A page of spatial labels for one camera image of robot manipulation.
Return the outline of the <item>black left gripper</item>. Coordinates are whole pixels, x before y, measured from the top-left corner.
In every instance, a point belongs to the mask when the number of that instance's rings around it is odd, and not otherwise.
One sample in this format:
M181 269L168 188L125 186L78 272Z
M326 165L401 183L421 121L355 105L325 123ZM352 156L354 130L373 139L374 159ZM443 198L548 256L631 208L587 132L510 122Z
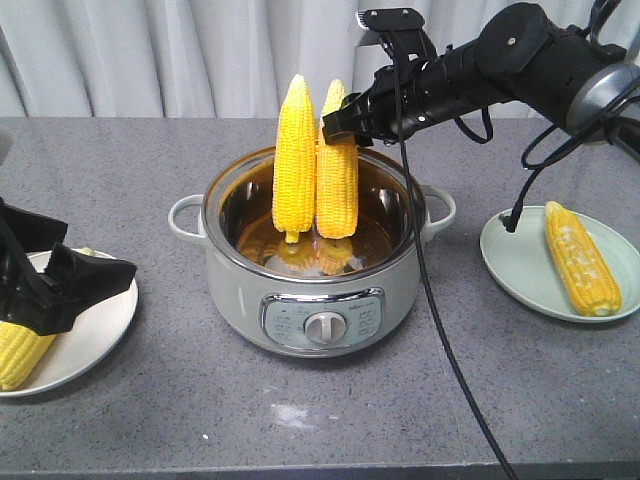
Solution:
M68 224L1 200L1 320L45 335L70 331L83 311L127 291L135 264L63 245ZM52 251L40 277L27 254Z

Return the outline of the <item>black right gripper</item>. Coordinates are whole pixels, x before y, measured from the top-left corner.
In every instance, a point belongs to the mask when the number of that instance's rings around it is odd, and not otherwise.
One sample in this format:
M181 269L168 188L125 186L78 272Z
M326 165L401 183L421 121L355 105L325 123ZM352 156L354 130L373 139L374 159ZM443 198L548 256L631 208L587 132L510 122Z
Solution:
M338 108L322 115L322 135L326 144L337 145L353 136L359 147L370 147L373 140L397 143L398 132L404 138L430 126L430 120L420 108L412 83L395 85L396 71L392 65L374 74L374 83L363 93L347 94Z

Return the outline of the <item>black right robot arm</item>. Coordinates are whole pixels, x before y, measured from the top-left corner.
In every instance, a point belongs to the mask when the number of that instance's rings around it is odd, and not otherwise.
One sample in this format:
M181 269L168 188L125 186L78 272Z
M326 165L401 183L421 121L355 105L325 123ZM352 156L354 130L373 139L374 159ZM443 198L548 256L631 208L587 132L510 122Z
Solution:
M601 45L600 25L614 1L597 1L587 28L560 28L537 4L501 10L479 37L437 54L411 8L358 14L365 42L381 44L392 59L373 85L348 96L323 117L329 144L349 135L362 145L395 143L414 132L482 110L519 101L577 141L619 146L639 155L639 68L624 48Z

